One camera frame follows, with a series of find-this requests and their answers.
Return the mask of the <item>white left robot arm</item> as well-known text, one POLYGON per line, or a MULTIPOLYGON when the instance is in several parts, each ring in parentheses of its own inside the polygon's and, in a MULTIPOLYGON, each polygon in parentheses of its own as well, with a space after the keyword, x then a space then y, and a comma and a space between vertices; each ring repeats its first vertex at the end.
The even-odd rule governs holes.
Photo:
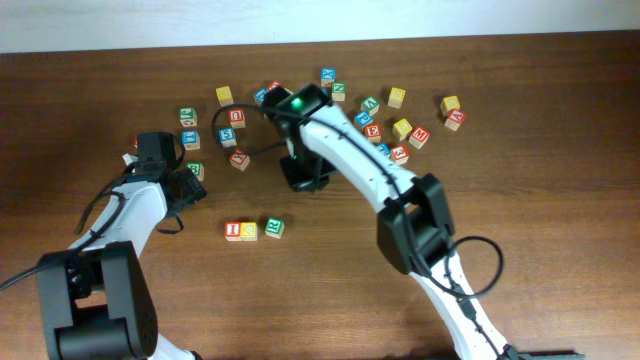
POLYGON ((79 239, 47 253, 36 275, 51 359, 196 360, 159 332, 139 257, 159 223, 205 197, 172 134, 139 134, 137 158, 98 194, 108 204, 79 239))

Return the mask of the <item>red number block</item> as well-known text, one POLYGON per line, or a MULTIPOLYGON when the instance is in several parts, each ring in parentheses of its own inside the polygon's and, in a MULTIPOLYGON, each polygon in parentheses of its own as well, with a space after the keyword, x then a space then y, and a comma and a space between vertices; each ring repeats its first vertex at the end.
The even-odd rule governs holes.
POLYGON ((229 241, 241 241, 241 223, 226 222, 224 225, 224 238, 229 241))

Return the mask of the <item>red A block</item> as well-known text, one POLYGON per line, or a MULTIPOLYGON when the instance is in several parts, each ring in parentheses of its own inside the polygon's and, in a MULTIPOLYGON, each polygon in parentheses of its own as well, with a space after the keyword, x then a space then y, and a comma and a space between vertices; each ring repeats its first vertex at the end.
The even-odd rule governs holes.
POLYGON ((465 119, 466 114, 464 112, 454 109, 447 116, 445 126, 452 131, 457 131, 465 119))

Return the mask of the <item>green R block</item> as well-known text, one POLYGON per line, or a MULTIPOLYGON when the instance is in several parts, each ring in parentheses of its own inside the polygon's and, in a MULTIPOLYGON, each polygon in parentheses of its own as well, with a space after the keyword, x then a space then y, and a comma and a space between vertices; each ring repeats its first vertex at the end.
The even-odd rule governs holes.
POLYGON ((265 234, 269 237, 280 239, 284 233, 284 221, 279 218, 269 217, 265 225, 265 234))

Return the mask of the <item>green B block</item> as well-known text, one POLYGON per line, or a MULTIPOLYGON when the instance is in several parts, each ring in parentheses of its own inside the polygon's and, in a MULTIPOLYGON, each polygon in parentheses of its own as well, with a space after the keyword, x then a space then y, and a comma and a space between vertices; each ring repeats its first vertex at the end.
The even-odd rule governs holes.
POLYGON ((186 168, 189 169, 199 181, 204 180, 204 166, 201 162, 188 162, 186 168))

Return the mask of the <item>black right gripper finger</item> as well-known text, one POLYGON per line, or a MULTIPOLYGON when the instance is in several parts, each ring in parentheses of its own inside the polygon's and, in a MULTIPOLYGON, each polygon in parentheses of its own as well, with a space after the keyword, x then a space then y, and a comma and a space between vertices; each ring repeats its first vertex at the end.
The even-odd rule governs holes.
POLYGON ((313 165, 313 189, 324 189, 329 184, 331 175, 335 172, 336 168, 329 161, 324 158, 318 158, 313 165))
POLYGON ((319 189, 319 179, 311 175, 292 157, 282 157, 279 165, 287 184, 294 192, 314 192, 319 189))

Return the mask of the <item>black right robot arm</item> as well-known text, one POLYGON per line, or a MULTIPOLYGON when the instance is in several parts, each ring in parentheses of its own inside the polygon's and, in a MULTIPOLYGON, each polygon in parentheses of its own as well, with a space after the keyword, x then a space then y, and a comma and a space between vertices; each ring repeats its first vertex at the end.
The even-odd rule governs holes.
POLYGON ((369 202, 380 251, 426 293, 459 358, 521 358, 479 302, 492 287, 474 292, 466 279, 444 188, 435 176, 419 177, 383 154, 315 84, 297 92, 274 86, 260 108, 287 144, 281 167, 294 191, 321 190, 340 173, 369 202))

